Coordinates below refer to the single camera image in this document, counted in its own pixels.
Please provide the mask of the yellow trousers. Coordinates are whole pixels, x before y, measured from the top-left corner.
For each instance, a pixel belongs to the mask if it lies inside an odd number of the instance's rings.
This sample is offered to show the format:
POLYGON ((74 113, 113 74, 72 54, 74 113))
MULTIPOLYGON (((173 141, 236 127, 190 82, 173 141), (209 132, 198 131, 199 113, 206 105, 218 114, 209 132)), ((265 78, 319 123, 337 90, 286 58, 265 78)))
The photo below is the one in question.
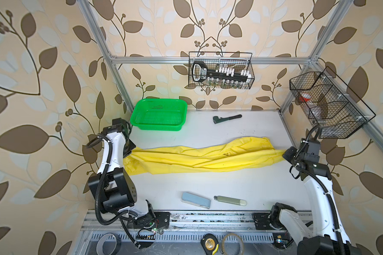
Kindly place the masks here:
POLYGON ((136 148, 123 164, 129 175, 222 173, 273 165, 283 160, 284 152, 275 149, 268 138, 242 137, 207 148, 136 148))

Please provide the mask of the green plastic basket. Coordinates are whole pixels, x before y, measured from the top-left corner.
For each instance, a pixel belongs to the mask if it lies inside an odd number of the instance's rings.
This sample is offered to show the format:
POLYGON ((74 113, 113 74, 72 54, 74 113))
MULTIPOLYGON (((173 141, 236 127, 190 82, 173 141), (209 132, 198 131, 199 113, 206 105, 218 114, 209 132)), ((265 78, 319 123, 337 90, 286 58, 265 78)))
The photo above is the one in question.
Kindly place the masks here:
POLYGON ((186 122, 187 103, 180 99, 143 99, 139 101, 130 123, 141 130, 180 131, 186 122))

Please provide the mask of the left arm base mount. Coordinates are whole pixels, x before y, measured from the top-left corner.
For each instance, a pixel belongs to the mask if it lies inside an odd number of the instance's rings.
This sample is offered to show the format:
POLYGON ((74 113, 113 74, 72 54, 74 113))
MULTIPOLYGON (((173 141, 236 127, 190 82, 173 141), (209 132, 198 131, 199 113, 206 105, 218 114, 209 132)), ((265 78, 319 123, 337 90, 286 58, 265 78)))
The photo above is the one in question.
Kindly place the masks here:
POLYGON ((167 211, 158 211, 155 212, 154 215, 147 213, 146 215, 129 222, 129 225, 134 229, 167 229, 170 224, 170 216, 171 214, 167 211))

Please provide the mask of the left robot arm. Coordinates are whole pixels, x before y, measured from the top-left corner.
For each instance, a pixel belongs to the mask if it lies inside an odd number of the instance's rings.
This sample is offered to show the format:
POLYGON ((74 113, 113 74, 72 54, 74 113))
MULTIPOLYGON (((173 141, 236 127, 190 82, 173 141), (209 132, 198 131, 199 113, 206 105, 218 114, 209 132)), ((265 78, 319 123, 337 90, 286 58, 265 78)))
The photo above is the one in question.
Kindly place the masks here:
POLYGON ((95 199, 95 216, 101 225, 110 225, 117 220, 134 222, 141 228, 157 225, 152 204, 147 201, 145 214, 135 212, 138 196, 136 187, 123 166, 123 159, 135 149, 129 139, 130 123, 124 119, 112 120, 95 138, 85 145, 92 149, 103 143, 101 166, 96 175, 88 179, 88 187, 95 199))

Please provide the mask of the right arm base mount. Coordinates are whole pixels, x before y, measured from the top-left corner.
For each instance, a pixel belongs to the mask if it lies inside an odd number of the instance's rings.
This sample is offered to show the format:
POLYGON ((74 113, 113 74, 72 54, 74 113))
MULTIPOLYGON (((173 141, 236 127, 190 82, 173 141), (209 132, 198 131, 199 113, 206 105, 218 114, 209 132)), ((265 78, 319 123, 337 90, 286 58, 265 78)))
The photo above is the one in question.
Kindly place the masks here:
POLYGON ((286 231, 286 227, 280 222, 279 214, 271 212, 256 212, 252 214, 256 230, 286 231))

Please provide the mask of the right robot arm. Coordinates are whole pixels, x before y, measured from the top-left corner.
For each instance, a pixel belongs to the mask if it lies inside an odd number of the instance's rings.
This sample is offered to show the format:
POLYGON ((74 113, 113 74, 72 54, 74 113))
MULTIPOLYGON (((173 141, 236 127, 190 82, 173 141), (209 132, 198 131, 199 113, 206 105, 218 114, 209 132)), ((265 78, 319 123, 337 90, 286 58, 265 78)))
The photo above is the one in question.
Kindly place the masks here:
POLYGON ((285 228, 299 255, 360 255, 361 250, 351 244, 340 220, 333 195, 333 177, 329 167, 319 162, 321 144, 316 139, 301 140, 299 149, 290 147, 283 159, 299 172, 310 200, 313 228, 300 219, 291 206, 273 205, 269 221, 276 230, 285 228))

